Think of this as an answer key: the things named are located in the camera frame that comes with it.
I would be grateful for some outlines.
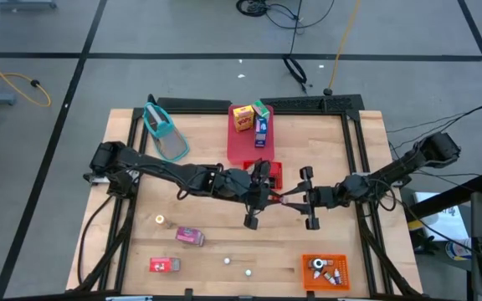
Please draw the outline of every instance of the red box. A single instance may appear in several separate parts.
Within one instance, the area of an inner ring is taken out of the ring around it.
[[[180,262],[180,258],[150,258],[150,272],[177,272],[180,270]]]

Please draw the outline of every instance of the juice box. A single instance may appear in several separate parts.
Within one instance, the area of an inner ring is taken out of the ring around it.
[[[235,130],[240,132],[241,130],[248,130],[252,128],[254,123],[254,109],[251,105],[233,109],[233,122],[235,124]]]
[[[180,270],[180,258],[150,258],[150,272],[168,273]]]
[[[267,108],[265,108],[265,105],[261,102],[261,100],[256,100],[252,104],[252,108],[260,117],[264,117],[266,120],[269,120],[269,117],[271,115],[271,112]]]
[[[204,244],[204,235],[200,230],[190,227],[179,227],[176,232],[176,239],[180,242],[198,245]]]
[[[256,118],[256,138],[254,140],[255,147],[265,147],[267,139],[267,120],[264,117]]]

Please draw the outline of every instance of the red plastic bin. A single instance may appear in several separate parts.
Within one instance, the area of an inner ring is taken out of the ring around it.
[[[228,145],[226,150],[228,160],[235,165],[242,165],[244,161],[256,161],[258,159],[272,161],[274,159],[273,107],[266,105],[270,115],[267,122],[265,147],[255,147],[256,133],[254,127],[238,133],[233,124],[233,109],[242,106],[244,105],[230,105],[228,108]]]

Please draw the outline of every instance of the wooden tabletop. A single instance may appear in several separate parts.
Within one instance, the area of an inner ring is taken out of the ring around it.
[[[127,140],[131,113],[132,110],[110,112],[104,141]],[[238,167],[231,166],[226,157],[227,115],[173,115],[172,119],[191,146],[191,151],[179,164],[221,162],[225,168]],[[361,124],[369,164],[375,171],[392,160],[381,112],[362,111]],[[136,148],[142,126],[139,125],[138,129]],[[352,123],[350,129],[356,164],[359,166],[360,156]],[[285,190],[295,187],[300,181],[299,169],[303,166],[313,166],[315,176],[312,181],[318,186],[335,185],[349,174],[341,119],[338,116],[276,115],[274,148],[274,160],[284,165]],[[151,140],[146,153],[157,156]],[[106,189],[107,185],[91,188],[83,226],[107,198]],[[354,206],[329,211],[317,208],[320,218],[318,231],[307,231],[305,216],[290,208],[268,207],[258,215],[259,228],[254,231],[243,226],[243,206],[195,196],[178,201],[175,197],[177,190],[178,187],[173,183],[150,176],[142,177],[122,293],[181,295],[185,288],[192,288],[195,295],[207,296],[303,297],[306,293],[302,287],[301,255],[334,253],[347,255],[351,290],[315,292],[315,296],[369,295]],[[301,196],[293,196],[292,201],[302,202]],[[100,212],[87,233],[84,276],[105,251],[113,206],[114,202],[111,202]],[[177,226],[201,230],[206,236],[204,246],[194,247],[175,240],[176,227],[166,229],[158,226],[155,223],[158,214]],[[403,208],[397,206],[393,212],[381,209],[379,214],[387,255],[410,285],[421,292]],[[76,248],[67,288],[77,286],[77,251]],[[182,269],[177,273],[150,273],[151,257],[180,258]],[[382,292],[379,263],[374,254],[372,257],[378,291]],[[229,265],[224,264],[225,258],[231,259]],[[118,255],[115,255],[108,288],[114,286],[117,264]],[[245,276],[246,269],[252,270],[251,277]]]

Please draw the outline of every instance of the yellow box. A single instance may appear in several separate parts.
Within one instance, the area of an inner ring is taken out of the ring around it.
[[[254,109],[252,105],[233,109],[233,124],[237,132],[251,129],[254,124]]]

